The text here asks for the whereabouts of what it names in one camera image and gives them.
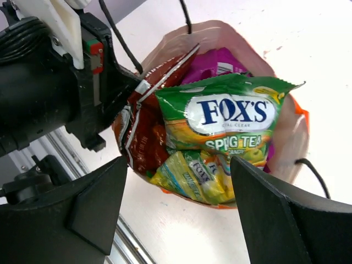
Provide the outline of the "red Doritos chip bag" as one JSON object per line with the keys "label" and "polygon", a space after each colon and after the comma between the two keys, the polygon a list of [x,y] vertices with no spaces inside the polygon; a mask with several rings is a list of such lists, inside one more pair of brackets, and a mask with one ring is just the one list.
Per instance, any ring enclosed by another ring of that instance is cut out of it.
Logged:
{"label": "red Doritos chip bag", "polygon": [[169,157],[166,129],[155,92],[180,85],[199,49],[197,44],[187,53],[148,71],[112,125],[121,154],[140,175],[151,177]]}

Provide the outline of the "green yellow Fox's candy bag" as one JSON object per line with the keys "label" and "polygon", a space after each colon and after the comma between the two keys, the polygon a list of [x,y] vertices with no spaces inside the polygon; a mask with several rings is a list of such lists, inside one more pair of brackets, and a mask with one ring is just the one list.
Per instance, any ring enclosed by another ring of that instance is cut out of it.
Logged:
{"label": "green yellow Fox's candy bag", "polygon": [[292,183],[309,140],[307,114],[293,89],[272,76],[227,74],[156,91],[169,157],[150,183],[198,203],[232,207],[232,157]]}

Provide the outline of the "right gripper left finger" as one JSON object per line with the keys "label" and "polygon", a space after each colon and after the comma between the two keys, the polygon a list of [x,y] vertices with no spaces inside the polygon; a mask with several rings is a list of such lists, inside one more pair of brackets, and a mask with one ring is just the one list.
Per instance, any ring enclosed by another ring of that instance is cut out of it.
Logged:
{"label": "right gripper left finger", "polygon": [[3,184],[1,263],[104,263],[126,178],[121,156],[72,181],[26,172]]}

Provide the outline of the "purple snack bag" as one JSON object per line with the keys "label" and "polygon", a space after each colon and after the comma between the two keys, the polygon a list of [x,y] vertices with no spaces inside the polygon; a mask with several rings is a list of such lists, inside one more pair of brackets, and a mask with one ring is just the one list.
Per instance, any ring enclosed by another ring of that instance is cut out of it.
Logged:
{"label": "purple snack bag", "polygon": [[229,49],[225,47],[212,49],[195,57],[181,84],[190,84],[229,73],[253,77],[252,73],[232,55]]}

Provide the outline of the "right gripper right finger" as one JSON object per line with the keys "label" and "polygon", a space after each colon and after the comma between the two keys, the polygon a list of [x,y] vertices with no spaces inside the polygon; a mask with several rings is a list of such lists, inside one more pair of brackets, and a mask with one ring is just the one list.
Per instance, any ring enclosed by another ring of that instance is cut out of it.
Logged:
{"label": "right gripper right finger", "polygon": [[351,263],[351,205],[317,196],[254,167],[230,163],[251,263]]}

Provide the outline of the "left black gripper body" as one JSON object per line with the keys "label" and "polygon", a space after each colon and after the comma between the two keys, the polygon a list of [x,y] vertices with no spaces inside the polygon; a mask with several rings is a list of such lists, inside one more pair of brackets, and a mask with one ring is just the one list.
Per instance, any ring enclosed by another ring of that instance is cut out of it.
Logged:
{"label": "left black gripper body", "polygon": [[1,52],[10,40],[19,46],[40,43],[27,56],[1,60],[1,153],[22,150],[62,126],[82,147],[103,149],[100,133],[141,81],[118,63],[108,26],[91,13],[78,13],[85,67],[77,70],[70,55],[53,49],[48,27],[38,18],[19,20],[12,10],[4,15],[9,26],[1,32]]}

